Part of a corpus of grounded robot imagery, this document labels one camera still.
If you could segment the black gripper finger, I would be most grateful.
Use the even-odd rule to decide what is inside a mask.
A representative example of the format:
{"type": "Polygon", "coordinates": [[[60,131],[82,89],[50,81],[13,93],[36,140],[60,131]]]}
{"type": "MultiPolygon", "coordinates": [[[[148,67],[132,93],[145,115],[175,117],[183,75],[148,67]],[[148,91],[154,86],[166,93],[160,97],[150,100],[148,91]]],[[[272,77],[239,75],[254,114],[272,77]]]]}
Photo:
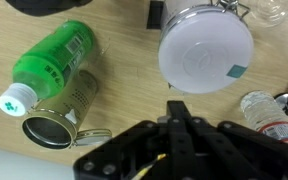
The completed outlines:
{"type": "Polygon", "coordinates": [[[185,119],[190,116],[183,101],[167,102],[167,142],[173,180],[195,180],[195,152],[185,119]]]}

